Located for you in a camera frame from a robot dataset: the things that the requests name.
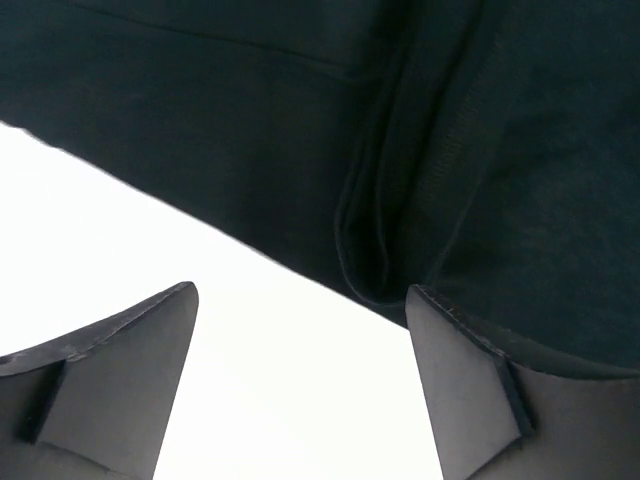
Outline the black t shirt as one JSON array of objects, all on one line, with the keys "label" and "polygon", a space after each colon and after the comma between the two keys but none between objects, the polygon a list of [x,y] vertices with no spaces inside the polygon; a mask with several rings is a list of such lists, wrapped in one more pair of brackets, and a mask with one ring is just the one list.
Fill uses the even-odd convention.
[{"label": "black t shirt", "polygon": [[396,323],[639,366],[635,1],[5,1],[1,118]]}]

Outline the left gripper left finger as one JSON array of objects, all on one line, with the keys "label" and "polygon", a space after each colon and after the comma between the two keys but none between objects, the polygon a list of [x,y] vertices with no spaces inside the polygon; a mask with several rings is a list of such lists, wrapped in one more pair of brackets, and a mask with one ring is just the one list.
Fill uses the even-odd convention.
[{"label": "left gripper left finger", "polygon": [[2,479],[152,478],[198,305],[182,282],[2,356]]}]

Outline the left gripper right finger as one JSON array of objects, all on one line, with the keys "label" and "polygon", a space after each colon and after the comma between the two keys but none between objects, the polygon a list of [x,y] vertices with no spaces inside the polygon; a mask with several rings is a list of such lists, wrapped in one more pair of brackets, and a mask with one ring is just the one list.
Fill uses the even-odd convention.
[{"label": "left gripper right finger", "polygon": [[447,479],[635,479],[639,373],[564,354],[425,287],[406,317]]}]

